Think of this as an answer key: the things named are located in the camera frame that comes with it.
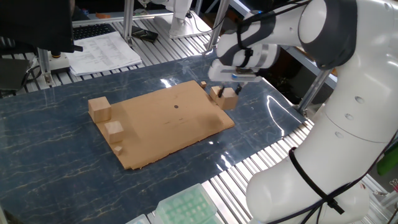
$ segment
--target cable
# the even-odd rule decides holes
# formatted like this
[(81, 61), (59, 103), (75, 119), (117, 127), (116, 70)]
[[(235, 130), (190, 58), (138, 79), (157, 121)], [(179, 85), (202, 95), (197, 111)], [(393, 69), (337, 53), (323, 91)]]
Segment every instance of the cable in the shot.
[(306, 224), (306, 222), (311, 218), (311, 216), (316, 212), (317, 208), (314, 208), (313, 210), (311, 210), (310, 213), (308, 213), (308, 215), (303, 219), (303, 221), (301, 221), (300, 224)]
[(225, 14), (225, 16), (223, 17), (223, 19), (220, 21), (220, 23), (217, 24), (217, 26), (215, 26), (214, 28), (212, 28), (211, 30), (208, 30), (208, 31), (202, 31), (202, 30), (200, 30), (200, 29), (198, 28), (197, 20), (195, 19), (195, 16), (192, 15), (192, 17), (193, 17), (193, 21), (195, 21), (195, 27), (197, 27), (197, 30), (199, 30), (199, 32), (210, 32), (210, 31), (215, 30), (217, 27), (219, 27), (219, 26), (224, 22), (224, 19), (225, 19), (225, 17), (226, 17), (226, 14)]
[(319, 217), (321, 216), (321, 211), (322, 211), (322, 205), (321, 205), (321, 207), (319, 207), (319, 212), (317, 215), (317, 224), (319, 224)]
[(392, 216), (391, 216), (390, 220), (387, 222), (387, 224), (390, 224), (390, 223), (392, 222), (392, 220), (394, 219), (394, 217), (397, 215), (397, 212), (398, 212), (398, 207), (396, 208), (394, 214), (392, 214)]

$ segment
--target marble pattern surface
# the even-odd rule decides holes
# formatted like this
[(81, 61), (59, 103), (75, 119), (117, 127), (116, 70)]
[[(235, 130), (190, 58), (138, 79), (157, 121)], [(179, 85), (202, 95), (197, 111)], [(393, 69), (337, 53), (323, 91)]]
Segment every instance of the marble pattern surface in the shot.
[(243, 88), (234, 128), (139, 170), (124, 170), (88, 115), (190, 80), (215, 58), (194, 56), (0, 100), (0, 204), (26, 223), (126, 223), (289, 134), (303, 118), (267, 82)]

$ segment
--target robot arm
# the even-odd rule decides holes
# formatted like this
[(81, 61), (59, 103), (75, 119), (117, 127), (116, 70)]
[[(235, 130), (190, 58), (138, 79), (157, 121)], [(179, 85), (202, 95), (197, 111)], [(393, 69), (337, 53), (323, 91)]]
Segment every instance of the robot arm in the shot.
[(217, 48), (218, 60), (213, 62), (209, 71), (210, 79), (258, 82), (261, 78), (253, 74), (259, 68), (269, 68), (275, 63), (279, 45), (303, 47), (323, 70), (344, 64), (356, 45), (355, 1), (328, 3), (328, 6), (325, 1), (314, 1), (308, 6), (310, 1), (293, 2), (264, 16), (261, 12), (250, 12), (245, 21), (261, 16), (268, 19), (242, 26), (242, 46), (238, 43), (238, 31), (222, 35)]
[[(280, 44), (302, 46), (322, 70), (336, 67), (336, 89), (294, 154), (323, 193), (345, 190), (333, 197), (344, 213), (338, 213), (332, 203), (325, 204), (319, 223), (355, 222), (369, 206), (368, 192), (359, 180), (398, 130), (398, 4), (312, 0), (279, 14), (283, 10), (270, 12), (276, 15), (273, 18), (243, 26), (241, 46), (237, 32), (223, 35), (209, 77), (221, 82), (258, 82), (262, 79), (256, 76), (258, 68), (272, 66)], [(249, 181), (246, 200), (251, 223), (305, 223), (308, 216), (309, 223), (316, 222), (312, 213), (325, 200), (296, 165), (288, 157)]]
[[(277, 14), (289, 7), (291, 6), (276, 9), (268, 15)], [(279, 56), (279, 45), (301, 45), (298, 27), (304, 8), (305, 6), (300, 6), (268, 20), (243, 26), (241, 43), (252, 50), (248, 58), (248, 52), (239, 46), (238, 32), (227, 31), (220, 37), (216, 50), (218, 59), (212, 63), (210, 79), (219, 82), (259, 82), (261, 77), (255, 73), (260, 68), (269, 68), (275, 63)], [(259, 11), (250, 12), (245, 21), (261, 14)]]

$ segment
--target wooden block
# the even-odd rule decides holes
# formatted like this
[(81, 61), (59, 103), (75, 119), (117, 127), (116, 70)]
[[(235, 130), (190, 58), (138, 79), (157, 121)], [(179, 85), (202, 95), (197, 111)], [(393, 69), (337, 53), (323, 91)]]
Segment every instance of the wooden block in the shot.
[(221, 87), (219, 86), (211, 87), (210, 90), (211, 99), (213, 99), (222, 110), (235, 109), (239, 99), (235, 91), (232, 88), (225, 88), (223, 91), (223, 95), (220, 98), (218, 97), (220, 89)]
[(107, 121), (112, 117), (112, 109), (106, 97), (88, 100), (88, 113), (94, 123)]
[(200, 82), (200, 87), (206, 88), (207, 83), (205, 81)]
[(124, 130), (119, 121), (112, 121), (105, 124), (105, 138), (112, 144), (122, 141), (124, 138)]
[(121, 153), (122, 153), (122, 147), (121, 146), (116, 146), (114, 149), (113, 149), (113, 152), (118, 156), (118, 155), (120, 155)]
[(217, 99), (218, 99), (218, 92), (220, 91), (220, 89), (221, 89), (221, 87), (219, 87), (219, 86), (213, 86), (213, 87), (211, 87), (211, 90), (210, 90), (210, 97), (216, 103), (217, 103)]
[(239, 97), (235, 93), (235, 90), (232, 88), (225, 88), (223, 91), (223, 95), (217, 101), (218, 106), (222, 110), (233, 110), (238, 104)]

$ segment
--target black cable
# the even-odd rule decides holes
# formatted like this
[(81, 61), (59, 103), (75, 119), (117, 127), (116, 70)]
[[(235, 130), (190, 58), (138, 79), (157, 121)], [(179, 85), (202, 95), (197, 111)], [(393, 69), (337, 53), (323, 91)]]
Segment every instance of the black cable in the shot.
[[(278, 16), (278, 15), (283, 14), (285, 12), (289, 12), (289, 11), (291, 11), (293, 9), (296, 9), (296, 8), (298, 8), (300, 6), (306, 5), (311, 0), (308, 0), (308, 1), (305, 1), (305, 2), (301, 2), (301, 3), (297, 3), (297, 2), (300, 2), (300, 1), (303, 1), (303, 0), (293, 0), (293, 1), (289, 1), (289, 2), (286, 2), (286, 3), (280, 4), (280, 5), (276, 6), (276, 7), (273, 7), (272, 9), (270, 9), (267, 12), (262, 12), (262, 13), (256, 14), (256, 15), (250, 17), (250, 18), (247, 18), (247, 19), (243, 20), (242, 23), (240, 23), (240, 25), (241, 26), (247, 26), (247, 25), (252, 24), (253, 22), (258, 22), (258, 21), (269, 19), (271, 17)], [(280, 12), (275, 13), (275, 14), (268, 14), (268, 12), (274, 11), (274, 10), (279, 9), (281, 7), (284, 7), (284, 6), (288, 6), (289, 4), (295, 4), (295, 6), (292, 6), (292, 7), (288, 8), (288, 9), (284, 9), (284, 10), (282, 10)]]
[(192, 15), (192, 17), (193, 17), (193, 21), (195, 21), (195, 27), (197, 27), (197, 30), (199, 30), (199, 32), (210, 32), (210, 31), (215, 30), (217, 27), (219, 27), (219, 26), (223, 23), (223, 21), (224, 21), (224, 19), (225, 19), (225, 17), (226, 17), (226, 14), (225, 14), (224, 18), (220, 21), (220, 23), (217, 24), (217, 26), (215, 26), (214, 28), (212, 28), (211, 30), (208, 30), (208, 31), (202, 31), (202, 30), (200, 30), (200, 29), (198, 28), (197, 20), (195, 19), (195, 16)]
[(319, 212), (317, 215), (317, 224), (319, 224), (319, 217), (321, 217), (321, 211), (322, 211), (322, 205), (321, 205), (321, 207), (319, 207)]
[(387, 224), (390, 224), (390, 223), (392, 222), (392, 220), (393, 220), (394, 217), (397, 215), (397, 213), (398, 213), (398, 208), (396, 208), (394, 214), (392, 214), (392, 216), (391, 216), (390, 220), (387, 222)]
[(305, 218), (303, 219), (303, 221), (301, 221), (300, 224), (306, 224), (306, 222), (311, 218), (311, 216), (316, 212), (317, 208), (314, 208), (311, 210), (310, 213), (307, 214), (307, 216), (305, 216)]

